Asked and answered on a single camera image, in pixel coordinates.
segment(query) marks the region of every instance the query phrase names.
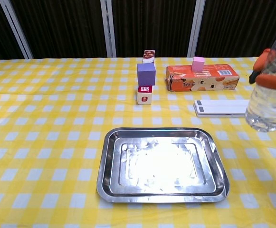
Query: plastic bottle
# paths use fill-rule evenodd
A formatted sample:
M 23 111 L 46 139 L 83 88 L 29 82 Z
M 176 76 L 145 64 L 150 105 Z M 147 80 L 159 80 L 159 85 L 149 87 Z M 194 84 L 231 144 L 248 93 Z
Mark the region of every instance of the plastic bottle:
M 276 41 L 274 42 L 266 67 L 262 74 L 276 76 Z M 247 123 L 257 131 L 269 132 L 276 130 L 276 90 L 255 86 L 246 111 Z

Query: white box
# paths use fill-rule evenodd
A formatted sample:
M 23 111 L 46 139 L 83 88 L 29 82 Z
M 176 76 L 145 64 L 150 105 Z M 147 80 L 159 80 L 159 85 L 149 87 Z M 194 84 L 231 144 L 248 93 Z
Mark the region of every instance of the white box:
M 152 103 L 152 86 L 138 87 L 137 103 L 139 105 L 150 105 Z
M 249 100 L 195 100 L 196 106 L 248 106 Z
M 197 117 L 245 117 L 246 106 L 197 106 Z

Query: pink cube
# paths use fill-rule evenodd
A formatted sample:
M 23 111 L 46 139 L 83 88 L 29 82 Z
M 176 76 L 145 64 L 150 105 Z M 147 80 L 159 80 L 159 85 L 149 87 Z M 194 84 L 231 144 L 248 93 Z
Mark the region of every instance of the pink cube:
M 192 71 L 202 71 L 204 67 L 204 58 L 203 57 L 194 57 L 193 64 L 191 65 Z

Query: tablecloth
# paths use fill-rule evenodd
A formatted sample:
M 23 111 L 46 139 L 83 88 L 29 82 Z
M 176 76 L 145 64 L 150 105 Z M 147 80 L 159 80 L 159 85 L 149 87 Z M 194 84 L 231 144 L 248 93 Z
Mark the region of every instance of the tablecloth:
M 244 118 L 197 118 L 194 99 L 249 99 L 255 58 L 207 58 L 240 75 L 233 91 L 171 93 L 156 58 L 152 104 L 137 105 L 141 58 L 0 60 L 0 226 L 66 228 L 276 227 L 276 132 Z M 198 127 L 212 135 L 230 180 L 209 204 L 112 204 L 96 192 L 106 133 L 116 127 Z

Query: orange box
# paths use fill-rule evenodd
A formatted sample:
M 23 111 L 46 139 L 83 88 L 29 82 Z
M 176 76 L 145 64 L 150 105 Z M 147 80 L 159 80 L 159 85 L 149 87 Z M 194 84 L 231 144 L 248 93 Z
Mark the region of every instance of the orange box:
M 235 89 L 239 75 L 228 64 L 204 65 L 202 72 L 193 72 L 191 65 L 166 67 L 168 90 L 205 91 Z

